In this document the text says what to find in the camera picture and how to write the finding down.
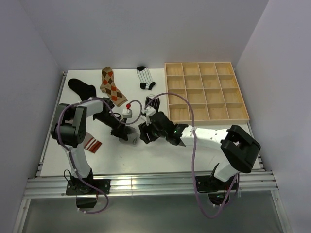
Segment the white sock black toe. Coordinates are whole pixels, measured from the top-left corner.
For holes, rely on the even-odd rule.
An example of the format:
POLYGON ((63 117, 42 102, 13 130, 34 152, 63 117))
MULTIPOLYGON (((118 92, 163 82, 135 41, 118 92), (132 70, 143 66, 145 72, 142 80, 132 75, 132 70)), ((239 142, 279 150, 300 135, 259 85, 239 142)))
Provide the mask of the white sock black toe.
POLYGON ((152 90, 156 82, 153 80, 149 69, 145 66, 139 66, 136 71, 140 80, 140 88, 142 90, 152 90))

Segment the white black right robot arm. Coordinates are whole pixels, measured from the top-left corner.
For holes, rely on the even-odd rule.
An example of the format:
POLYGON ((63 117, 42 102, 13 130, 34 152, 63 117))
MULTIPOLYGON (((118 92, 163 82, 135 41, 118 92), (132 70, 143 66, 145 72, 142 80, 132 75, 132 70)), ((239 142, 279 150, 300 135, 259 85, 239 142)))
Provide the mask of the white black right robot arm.
POLYGON ((250 173, 261 145, 239 125, 228 129, 205 129, 188 124, 175 124, 163 112, 147 117, 139 124, 140 139, 145 144, 159 138, 174 146, 200 146, 221 151, 225 159, 214 169, 211 186, 221 189, 237 173, 250 173))

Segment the black box under rail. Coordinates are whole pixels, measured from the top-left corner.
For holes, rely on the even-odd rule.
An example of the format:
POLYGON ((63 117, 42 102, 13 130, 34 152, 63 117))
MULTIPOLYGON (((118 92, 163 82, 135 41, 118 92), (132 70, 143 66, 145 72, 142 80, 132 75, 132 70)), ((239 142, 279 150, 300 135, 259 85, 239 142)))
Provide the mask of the black box under rail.
POLYGON ((76 207, 80 209, 92 209, 96 204, 96 198, 76 198, 76 207))

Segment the black sock white stripes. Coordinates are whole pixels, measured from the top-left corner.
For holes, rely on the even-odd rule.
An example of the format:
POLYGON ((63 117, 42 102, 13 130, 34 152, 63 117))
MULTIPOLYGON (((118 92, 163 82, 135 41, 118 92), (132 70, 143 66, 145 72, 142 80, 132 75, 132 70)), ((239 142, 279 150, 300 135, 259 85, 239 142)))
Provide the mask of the black sock white stripes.
POLYGON ((93 85, 88 85, 78 79, 70 79, 68 87, 75 92, 81 100, 87 100, 90 97, 97 97, 96 88, 93 85))

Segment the aluminium table edge rail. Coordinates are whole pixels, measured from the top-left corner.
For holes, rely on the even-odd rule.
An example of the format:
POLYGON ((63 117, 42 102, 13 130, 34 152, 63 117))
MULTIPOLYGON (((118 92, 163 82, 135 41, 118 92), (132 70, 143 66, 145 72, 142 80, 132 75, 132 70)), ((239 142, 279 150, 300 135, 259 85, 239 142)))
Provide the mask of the aluminium table edge rail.
MULTIPOLYGON (((110 197, 193 194, 190 172, 151 173, 135 175, 102 175, 95 179, 110 179, 110 197)), ((24 189, 24 199, 67 198, 67 181, 63 177, 30 179, 24 189)), ((240 175, 240 191, 275 191, 278 185, 271 171, 255 171, 240 175)))

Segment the taupe sock red stripes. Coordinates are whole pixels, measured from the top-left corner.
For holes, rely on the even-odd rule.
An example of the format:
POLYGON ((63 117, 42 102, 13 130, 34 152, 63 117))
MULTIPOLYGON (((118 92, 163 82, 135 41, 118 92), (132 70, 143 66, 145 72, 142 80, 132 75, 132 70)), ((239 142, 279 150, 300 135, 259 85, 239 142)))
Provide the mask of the taupe sock red stripes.
POLYGON ((83 140, 83 147, 85 150, 90 151, 92 153, 96 153, 96 151, 100 148, 101 145, 102 142, 98 141, 90 133, 86 132, 85 138, 83 140))

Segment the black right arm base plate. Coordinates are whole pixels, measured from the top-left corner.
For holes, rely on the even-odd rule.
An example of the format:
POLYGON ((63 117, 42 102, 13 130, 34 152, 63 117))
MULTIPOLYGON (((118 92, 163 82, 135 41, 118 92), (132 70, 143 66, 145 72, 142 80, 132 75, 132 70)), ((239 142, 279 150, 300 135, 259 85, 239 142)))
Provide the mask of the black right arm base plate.
POLYGON ((227 191, 231 184, 233 183, 233 186, 231 187, 232 190, 236 190, 238 187, 238 178, 232 176, 228 181, 222 182, 215 177, 212 176, 195 176, 195 183, 196 183, 196 190, 199 193, 213 193, 218 191, 227 191))

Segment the black pinstriped sock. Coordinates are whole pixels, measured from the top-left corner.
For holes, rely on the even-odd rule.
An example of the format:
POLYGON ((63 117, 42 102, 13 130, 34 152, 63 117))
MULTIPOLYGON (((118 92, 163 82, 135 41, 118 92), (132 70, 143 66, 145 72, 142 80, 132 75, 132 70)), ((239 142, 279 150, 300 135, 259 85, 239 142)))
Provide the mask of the black pinstriped sock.
POLYGON ((160 99, 159 97, 155 97, 155 95, 147 95, 146 99, 145 99, 145 108, 147 107, 152 107, 155 109, 155 112, 157 113, 159 111, 159 107, 160 107, 160 99))

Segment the brown orange argyle sock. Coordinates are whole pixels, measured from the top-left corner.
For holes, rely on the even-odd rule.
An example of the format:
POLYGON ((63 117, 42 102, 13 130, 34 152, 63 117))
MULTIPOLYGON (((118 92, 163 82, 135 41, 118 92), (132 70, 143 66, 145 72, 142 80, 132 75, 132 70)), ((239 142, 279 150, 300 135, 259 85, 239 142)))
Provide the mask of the brown orange argyle sock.
POLYGON ((100 90, 103 93, 106 93, 117 107, 120 107, 127 102, 125 95, 115 85, 114 73, 110 67, 102 69, 102 84, 100 90))

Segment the grey sock with black stripes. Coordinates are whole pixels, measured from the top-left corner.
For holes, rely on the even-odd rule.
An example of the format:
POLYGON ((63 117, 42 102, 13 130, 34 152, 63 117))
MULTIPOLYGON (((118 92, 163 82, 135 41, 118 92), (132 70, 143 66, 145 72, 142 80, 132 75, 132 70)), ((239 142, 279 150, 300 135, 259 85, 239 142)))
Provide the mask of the grey sock with black stripes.
POLYGON ((135 145, 137 143, 137 140, 139 139, 139 134, 136 129, 131 126, 126 126, 125 130, 128 140, 126 141, 120 138, 119 141, 123 144, 135 145))

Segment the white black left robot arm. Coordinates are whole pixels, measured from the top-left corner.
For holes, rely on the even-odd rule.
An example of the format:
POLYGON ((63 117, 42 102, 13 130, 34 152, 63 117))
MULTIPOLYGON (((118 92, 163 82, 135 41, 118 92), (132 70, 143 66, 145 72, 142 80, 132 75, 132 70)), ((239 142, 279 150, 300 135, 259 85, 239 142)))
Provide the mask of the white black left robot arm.
POLYGON ((108 98, 89 98, 76 104, 61 103, 57 106, 52 122, 51 136, 67 153, 71 178, 80 179, 77 188, 84 194, 94 190, 92 169, 87 162, 84 143, 86 139, 86 120, 94 117, 111 128, 110 134, 128 141, 128 127, 120 117, 112 112, 114 104, 108 98))

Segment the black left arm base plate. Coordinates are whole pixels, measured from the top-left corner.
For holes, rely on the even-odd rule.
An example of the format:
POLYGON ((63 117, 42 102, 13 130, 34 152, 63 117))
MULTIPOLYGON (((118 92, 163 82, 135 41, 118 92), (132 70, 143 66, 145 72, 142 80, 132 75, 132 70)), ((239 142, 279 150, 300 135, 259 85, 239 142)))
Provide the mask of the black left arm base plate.
POLYGON ((66 195, 76 196, 76 195, 95 195, 99 194, 99 190, 103 191, 105 194, 110 192, 110 179, 95 179, 91 180, 89 185, 81 182, 79 179, 70 180, 67 184, 66 195))

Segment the wooden compartment tray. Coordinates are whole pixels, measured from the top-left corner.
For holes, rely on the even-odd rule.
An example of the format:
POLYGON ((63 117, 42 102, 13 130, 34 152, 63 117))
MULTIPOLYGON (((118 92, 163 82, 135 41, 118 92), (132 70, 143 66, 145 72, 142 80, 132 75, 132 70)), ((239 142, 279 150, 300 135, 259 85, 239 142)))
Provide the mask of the wooden compartment tray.
POLYGON ((196 125, 249 122, 230 62, 165 63, 165 78, 171 121, 196 125))

